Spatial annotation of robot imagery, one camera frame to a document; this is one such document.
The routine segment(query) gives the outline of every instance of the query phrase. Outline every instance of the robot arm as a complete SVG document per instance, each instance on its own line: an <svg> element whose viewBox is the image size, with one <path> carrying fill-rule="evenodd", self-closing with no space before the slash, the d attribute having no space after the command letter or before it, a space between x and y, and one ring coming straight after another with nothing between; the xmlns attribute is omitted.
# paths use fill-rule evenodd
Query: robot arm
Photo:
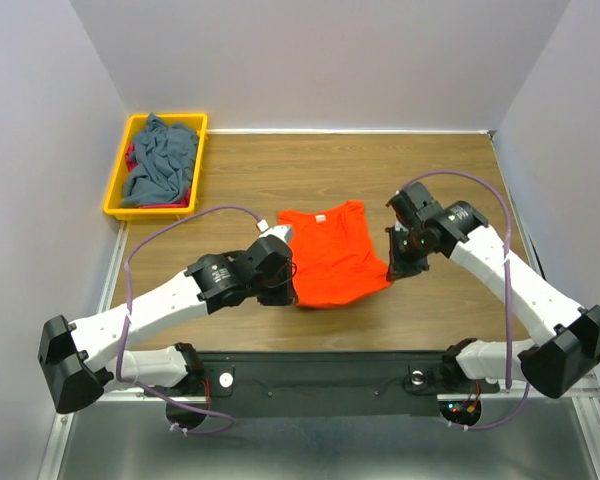
<svg viewBox="0 0 600 480"><path fill-rule="evenodd" d="M389 201L398 221L387 229L396 280L428 270L427 256L440 252L464 267L498 297L505 298L503 242L487 220L466 202L443 209L415 183ZM513 313L530 334L514 342L513 378L529 381L550 398L560 397L600 363L600 307L585 309L536 274L516 254L511 269ZM469 379L505 376L506 344L467 339L449 349Z"/></svg>
<svg viewBox="0 0 600 480"><path fill-rule="evenodd" d="M294 303L291 236L289 226L269 228L246 251L204 255L134 299L127 347L182 322L240 305L248 297L262 305ZM120 305L72 322L58 316L45 323L38 361L58 413L75 412L105 392L129 388L114 375L126 314L126 305ZM177 387L199 373L200 360L189 344L124 352L122 377L147 385Z"/></svg>

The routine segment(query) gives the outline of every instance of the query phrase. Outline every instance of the orange shirt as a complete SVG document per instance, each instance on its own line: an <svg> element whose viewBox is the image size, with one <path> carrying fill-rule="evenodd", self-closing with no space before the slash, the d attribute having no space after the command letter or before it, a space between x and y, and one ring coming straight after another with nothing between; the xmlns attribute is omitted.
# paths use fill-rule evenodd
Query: orange shirt
<svg viewBox="0 0 600 480"><path fill-rule="evenodd" d="M346 305L391 285L387 264L373 251L362 202L349 200L317 213L286 210L278 223L293 226L297 306Z"/></svg>

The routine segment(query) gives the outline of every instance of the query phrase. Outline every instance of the white wall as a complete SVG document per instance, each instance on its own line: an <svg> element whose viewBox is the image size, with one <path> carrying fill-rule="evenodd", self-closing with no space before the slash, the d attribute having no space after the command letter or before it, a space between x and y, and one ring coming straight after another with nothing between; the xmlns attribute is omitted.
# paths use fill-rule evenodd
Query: white wall
<svg viewBox="0 0 600 480"><path fill-rule="evenodd" d="M571 2L495 146L548 279L600 304L600 0Z"/></svg>
<svg viewBox="0 0 600 480"><path fill-rule="evenodd" d="M568 0L71 0L126 107L212 128L493 129Z"/></svg>
<svg viewBox="0 0 600 480"><path fill-rule="evenodd" d="M53 415L41 327L95 309L125 117L69 2L0 1L0 480L37 478Z"/></svg>

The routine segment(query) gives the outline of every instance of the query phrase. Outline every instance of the gray cloth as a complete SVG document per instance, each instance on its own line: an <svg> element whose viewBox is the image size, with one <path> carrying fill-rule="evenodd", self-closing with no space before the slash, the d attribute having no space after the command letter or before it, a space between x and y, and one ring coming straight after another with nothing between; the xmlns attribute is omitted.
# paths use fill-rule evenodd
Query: gray cloth
<svg viewBox="0 0 600 480"><path fill-rule="evenodd" d="M198 134L180 123L167 126L153 113L133 137L131 160L138 165L122 186L121 207L182 200L191 188Z"/></svg>

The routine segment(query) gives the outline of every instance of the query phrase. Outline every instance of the wooden table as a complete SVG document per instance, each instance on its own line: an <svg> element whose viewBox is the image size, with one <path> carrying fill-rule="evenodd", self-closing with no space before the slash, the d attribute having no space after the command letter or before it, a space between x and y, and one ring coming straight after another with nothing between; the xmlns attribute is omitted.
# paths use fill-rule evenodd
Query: wooden table
<svg viewBox="0 0 600 480"><path fill-rule="evenodd" d="M314 212L345 200L365 202L376 253L388 260L394 223L387 200L408 179L434 169L464 170L505 193L486 135L211 135L204 156L198 209L237 203L270 224L285 209ZM504 234L504 217L492 194L469 180L439 176L426 185L443 206L467 200ZM168 221L130 226L128 252ZM132 262L140 295L205 253L244 249L256 238L249 216L223 211L185 224L146 245ZM515 229L514 250L524 257ZM431 270L403 279L355 304L331 310L238 308L182 324L139 348L190 342L204 350L439 349L466 337L504 339L502 304L473 276L442 255ZM118 278L114 305L124 302ZM516 322L517 339L526 338Z"/></svg>

